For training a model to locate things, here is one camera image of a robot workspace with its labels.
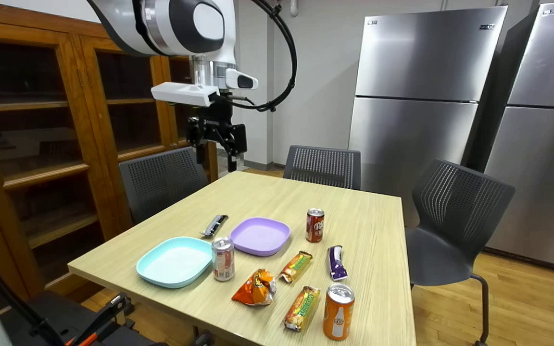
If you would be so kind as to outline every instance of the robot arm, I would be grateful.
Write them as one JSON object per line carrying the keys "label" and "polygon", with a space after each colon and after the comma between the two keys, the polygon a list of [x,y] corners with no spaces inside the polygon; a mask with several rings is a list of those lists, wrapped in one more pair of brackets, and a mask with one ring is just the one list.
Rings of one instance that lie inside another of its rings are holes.
{"label": "robot arm", "polygon": [[108,34],[123,52],[135,56],[194,57],[194,82],[161,82],[152,86],[152,96],[161,102],[196,105],[198,117],[188,123],[190,144],[217,140],[236,169],[235,155],[246,152],[244,125],[233,125],[233,105],[267,111],[275,109],[294,88],[296,48],[283,19],[265,0],[252,0],[283,32],[292,59],[292,77],[286,88],[271,102],[256,105],[236,104],[233,88],[256,88],[258,81],[236,69],[235,63],[235,4],[233,0],[88,0]]}
{"label": "robot arm", "polygon": [[192,56],[194,84],[161,82],[156,100],[208,107],[221,90],[256,88],[236,69],[233,0],[88,0],[108,34],[135,56]]}

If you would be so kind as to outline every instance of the red soda can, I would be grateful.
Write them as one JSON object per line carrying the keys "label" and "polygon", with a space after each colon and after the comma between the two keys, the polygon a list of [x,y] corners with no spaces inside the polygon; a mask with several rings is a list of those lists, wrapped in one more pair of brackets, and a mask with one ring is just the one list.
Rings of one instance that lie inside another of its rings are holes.
{"label": "red soda can", "polygon": [[235,277],[235,246],[229,238],[213,240],[213,277],[215,280],[231,280]]}
{"label": "red soda can", "polygon": [[342,282],[333,282],[323,309],[323,332],[333,340],[344,340],[350,334],[352,311],[354,290]]}
{"label": "red soda can", "polygon": [[323,236],[323,209],[312,207],[308,209],[308,242],[319,242]]}

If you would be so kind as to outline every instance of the candy bar wrapper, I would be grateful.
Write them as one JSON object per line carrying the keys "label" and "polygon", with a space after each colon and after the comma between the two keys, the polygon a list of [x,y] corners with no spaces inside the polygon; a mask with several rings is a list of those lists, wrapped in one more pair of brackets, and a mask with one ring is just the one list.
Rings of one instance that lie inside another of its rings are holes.
{"label": "candy bar wrapper", "polygon": [[319,290],[304,286],[285,315],[283,323],[288,330],[306,330],[319,305]]}
{"label": "candy bar wrapper", "polygon": [[337,244],[337,246],[331,246],[327,250],[327,269],[329,269],[329,275],[333,280],[346,280],[348,278],[348,271],[346,267],[342,265],[342,246]]}
{"label": "candy bar wrapper", "polygon": [[302,273],[312,265],[313,255],[310,252],[298,252],[279,273],[285,282],[296,282]]}
{"label": "candy bar wrapper", "polygon": [[233,300],[244,305],[269,305],[275,300],[275,292],[277,292],[275,277],[265,269],[258,269],[235,292]]}

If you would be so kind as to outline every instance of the stainless steel refrigerator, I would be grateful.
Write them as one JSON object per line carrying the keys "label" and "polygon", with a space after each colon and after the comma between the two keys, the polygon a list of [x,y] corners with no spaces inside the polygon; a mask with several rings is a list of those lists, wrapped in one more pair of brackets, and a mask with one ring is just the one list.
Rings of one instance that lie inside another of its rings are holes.
{"label": "stainless steel refrigerator", "polygon": [[506,6],[363,19],[350,148],[362,188],[404,198],[433,159],[460,163]]}
{"label": "stainless steel refrigerator", "polygon": [[554,4],[508,32],[500,63],[506,102],[485,171],[517,192],[488,246],[554,265]]}

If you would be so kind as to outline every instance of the cable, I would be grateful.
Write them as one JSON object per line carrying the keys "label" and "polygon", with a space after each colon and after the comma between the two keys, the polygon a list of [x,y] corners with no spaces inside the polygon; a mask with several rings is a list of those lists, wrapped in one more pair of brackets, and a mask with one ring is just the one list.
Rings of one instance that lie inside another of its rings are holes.
{"label": "cable", "polygon": [[236,107],[244,107],[244,109],[258,109],[258,111],[275,111],[275,107],[290,94],[290,90],[294,88],[294,81],[296,81],[296,71],[298,71],[298,57],[296,57],[296,44],[294,44],[294,38],[292,38],[292,32],[288,31],[286,23],[281,19],[279,11],[281,11],[281,6],[277,6],[275,9],[265,2],[265,0],[254,0],[254,4],[258,7],[261,7],[271,19],[273,23],[277,25],[277,29],[281,31],[286,46],[288,46],[288,52],[290,52],[290,61],[292,61],[292,75],[290,75],[290,81],[288,84],[285,86],[285,90],[273,98],[271,102],[265,102],[265,104],[260,104],[256,105],[254,102],[250,102],[246,98],[246,102],[250,102],[252,105],[248,104],[236,104],[233,100],[229,100],[233,105]]}

